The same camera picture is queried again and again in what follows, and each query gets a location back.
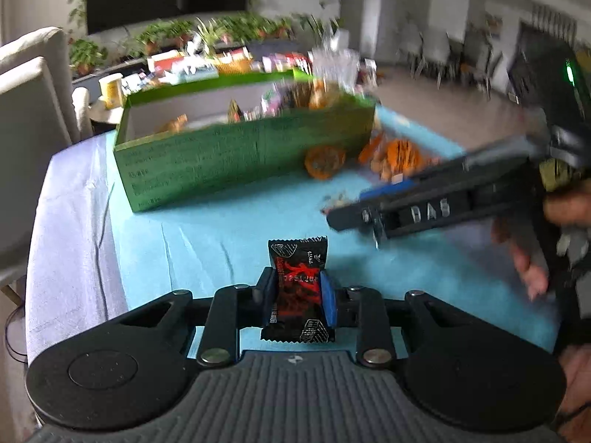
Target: black circular pad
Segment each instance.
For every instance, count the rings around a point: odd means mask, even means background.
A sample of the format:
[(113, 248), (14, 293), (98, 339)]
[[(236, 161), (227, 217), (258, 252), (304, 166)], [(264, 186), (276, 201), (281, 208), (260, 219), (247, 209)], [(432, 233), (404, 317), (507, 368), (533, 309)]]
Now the black circular pad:
[(41, 353), (27, 373), (27, 391), (45, 423), (110, 431), (161, 415), (193, 376), (165, 333), (101, 325)]
[(137, 362), (120, 351), (101, 350), (76, 358), (68, 373), (78, 386), (108, 390), (127, 383), (138, 371)]
[(487, 325), (441, 328), (409, 356), (404, 378), (436, 416), (487, 433), (548, 422), (566, 389), (552, 355)]

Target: finger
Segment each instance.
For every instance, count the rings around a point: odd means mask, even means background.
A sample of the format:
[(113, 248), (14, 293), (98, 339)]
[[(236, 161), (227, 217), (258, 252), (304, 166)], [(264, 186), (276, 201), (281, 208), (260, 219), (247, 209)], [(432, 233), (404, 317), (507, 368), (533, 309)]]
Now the finger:
[(591, 408), (565, 423), (559, 432), (570, 443), (589, 443), (591, 435)]
[(591, 193), (549, 196), (544, 202), (544, 213), (556, 225), (591, 226)]
[(527, 295), (530, 300), (536, 299), (537, 296), (543, 295), (548, 291), (548, 277), (546, 272), (539, 266), (532, 264), (525, 271), (519, 274), (521, 280), (527, 286)]
[(531, 258), (515, 241), (509, 241), (509, 253), (513, 258), (513, 264), (519, 274), (523, 274), (530, 269)]
[(584, 405), (591, 391), (591, 346), (569, 347), (559, 358), (567, 381), (560, 411), (570, 413)]
[(497, 244), (504, 243), (510, 238), (510, 232), (505, 218), (499, 217), (493, 220), (491, 237), (492, 241)]

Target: table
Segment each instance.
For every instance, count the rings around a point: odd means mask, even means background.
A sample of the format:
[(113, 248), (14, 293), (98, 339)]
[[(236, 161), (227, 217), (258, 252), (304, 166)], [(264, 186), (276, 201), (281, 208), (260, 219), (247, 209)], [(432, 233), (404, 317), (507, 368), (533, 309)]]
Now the table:
[[(394, 112), (380, 108), (378, 115), (444, 157), (462, 151)], [(529, 303), (504, 248), (490, 241), (489, 222), (412, 235), (378, 251), (369, 235), (332, 231), (320, 213), (326, 198), (343, 191), (352, 198), (369, 186), (355, 171), (329, 182), (290, 174), (132, 214), (112, 143), (113, 132), (91, 138), (49, 165), (28, 267), (30, 361), (52, 344), (174, 289), (190, 289), (197, 298), (223, 286), (254, 284), (269, 264), (267, 240), (321, 235), (329, 238), (327, 270), (342, 285), (371, 286), (387, 298), (423, 289), (548, 350), (554, 344), (554, 305)], [(298, 344), (261, 342), (259, 332), (241, 330), (242, 348), (302, 351)], [(354, 341), (353, 330), (339, 330), (332, 348), (351, 348)], [(404, 354), (400, 338), (395, 343)]]
[(98, 100), (90, 105), (88, 116), (90, 117), (95, 134), (103, 134), (107, 131), (114, 130), (121, 123), (123, 107), (107, 110), (105, 100), (99, 97)]

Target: plant pot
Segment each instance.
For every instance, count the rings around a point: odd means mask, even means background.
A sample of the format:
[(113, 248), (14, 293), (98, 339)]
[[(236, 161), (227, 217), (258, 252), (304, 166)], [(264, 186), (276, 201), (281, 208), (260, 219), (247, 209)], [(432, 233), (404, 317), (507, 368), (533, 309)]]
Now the plant pot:
[(184, 46), (188, 42), (190, 42), (192, 39), (193, 38), (191, 37), (191, 35), (184, 34), (184, 35), (181, 35), (180, 37), (176, 37), (174, 39), (174, 41), (176, 42), (178, 49), (182, 50), (184, 48)]
[(289, 37), (287, 33), (287, 28), (278, 28), (275, 33), (273, 33), (273, 38), (280, 38), (281, 40), (286, 40)]
[(155, 42), (147, 42), (144, 48), (144, 51), (146, 52), (146, 56), (152, 56), (156, 53), (158, 53), (159, 47), (158, 47), (158, 43)]
[(78, 65), (76, 67), (76, 70), (78, 71), (78, 74), (80, 76), (87, 76), (87, 75), (90, 75), (92, 72), (94, 72), (95, 68), (93, 65), (89, 65), (87, 63), (81, 63), (80, 65)]

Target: candy wrapper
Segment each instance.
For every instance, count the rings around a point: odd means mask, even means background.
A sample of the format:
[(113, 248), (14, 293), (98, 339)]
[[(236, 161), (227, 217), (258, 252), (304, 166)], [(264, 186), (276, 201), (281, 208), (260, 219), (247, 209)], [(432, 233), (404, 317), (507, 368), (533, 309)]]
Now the candy wrapper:
[(279, 276), (277, 300), (261, 340), (327, 343), (335, 331), (327, 325), (322, 307), (320, 272), (326, 264), (326, 237), (271, 240), (271, 264)]

